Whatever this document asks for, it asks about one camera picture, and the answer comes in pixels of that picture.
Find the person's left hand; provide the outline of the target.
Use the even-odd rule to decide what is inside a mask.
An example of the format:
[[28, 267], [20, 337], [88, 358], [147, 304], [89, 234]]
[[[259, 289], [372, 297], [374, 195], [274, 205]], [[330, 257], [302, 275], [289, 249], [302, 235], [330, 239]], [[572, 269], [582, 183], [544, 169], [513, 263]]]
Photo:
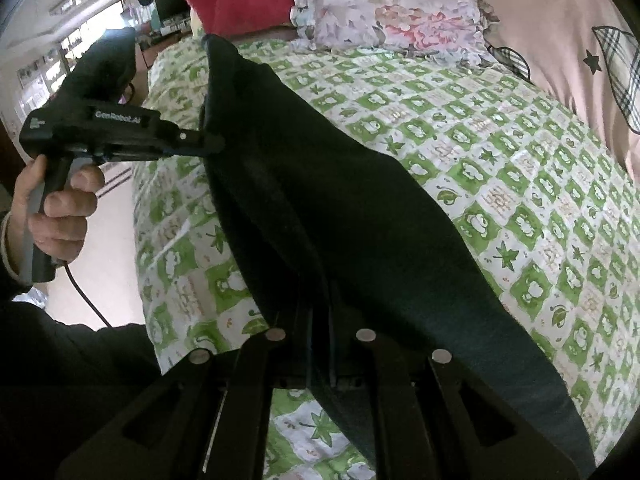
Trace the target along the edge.
[[6, 224], [6, 253], [10, 266], [21, 270], [23, 238], [32, 234], [35, 245], [53, 259], [65, 263], [74, 261], [84, 247], [88, 221], [96, 212], [96, 193], [104, 187], [105, 178], [98, 166], [85, 165], [70, 179], [62, 191], [49, 194], [42, 214], [30, 214], [30, 194], [43, 182], [47, 157], [37, 156], [16, 179], [10, 218]]

